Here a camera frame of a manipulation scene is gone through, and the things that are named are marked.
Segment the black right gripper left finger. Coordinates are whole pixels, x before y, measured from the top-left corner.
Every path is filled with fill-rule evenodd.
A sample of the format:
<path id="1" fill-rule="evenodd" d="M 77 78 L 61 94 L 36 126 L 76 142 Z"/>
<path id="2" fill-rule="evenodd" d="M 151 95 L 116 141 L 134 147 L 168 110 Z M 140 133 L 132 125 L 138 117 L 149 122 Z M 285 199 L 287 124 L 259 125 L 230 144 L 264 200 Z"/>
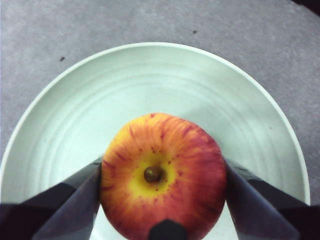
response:
<path id="1" fill-rule="evenodd" d="M 100 207 L 99 157 L 21 202 L 0 205 L 2 240 L 88 240 Z"/>

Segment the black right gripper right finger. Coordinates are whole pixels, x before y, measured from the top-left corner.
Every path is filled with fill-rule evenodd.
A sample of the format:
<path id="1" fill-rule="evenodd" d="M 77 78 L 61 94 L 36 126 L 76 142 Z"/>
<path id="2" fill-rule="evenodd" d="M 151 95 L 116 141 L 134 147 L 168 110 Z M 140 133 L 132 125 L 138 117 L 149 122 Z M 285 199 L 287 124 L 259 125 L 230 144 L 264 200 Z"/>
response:
<path id="1" fill-rule="evenodd" d="M 318 240 L 320 207 L 307 205 L 227 159 L 226 203 L 240 240 Z"/>

